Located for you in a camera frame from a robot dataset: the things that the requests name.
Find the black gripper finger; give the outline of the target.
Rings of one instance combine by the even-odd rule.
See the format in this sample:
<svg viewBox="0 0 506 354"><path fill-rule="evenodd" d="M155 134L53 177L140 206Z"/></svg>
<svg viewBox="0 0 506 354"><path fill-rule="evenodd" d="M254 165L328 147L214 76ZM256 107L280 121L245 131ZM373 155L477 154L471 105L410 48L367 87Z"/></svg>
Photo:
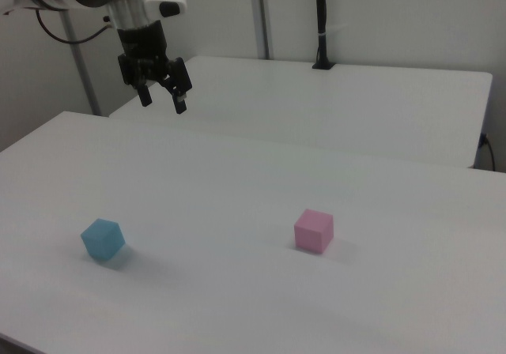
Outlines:
<svg viewBox="0 0 506 354"><path fill-rule="evenodd" d="M153 101L147 86L146 68L142 62L125 54L118 56L118 62L124 84L137 91L143 107L149 106Z"/></svg>
<svg viewBox="0 0 506 354"><path fill-rule="evenodd" d="M187 92L192 89L192 83L182 58L168 61L167 74L161 84L172 95L176 113L184 113L187 110L185 99Z"/></svg>

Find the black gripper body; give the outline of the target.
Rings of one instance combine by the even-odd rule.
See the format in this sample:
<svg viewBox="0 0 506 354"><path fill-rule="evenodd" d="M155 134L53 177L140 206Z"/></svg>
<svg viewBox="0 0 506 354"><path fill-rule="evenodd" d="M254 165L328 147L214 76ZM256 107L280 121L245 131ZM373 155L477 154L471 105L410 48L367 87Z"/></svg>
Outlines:
<svg viewBox="0 0 506 354"><path fill-rule="evenodd" d="M160 21L118 30L124 53L118 57L124 81L165 81L168 76L167 43Z"/></svg>

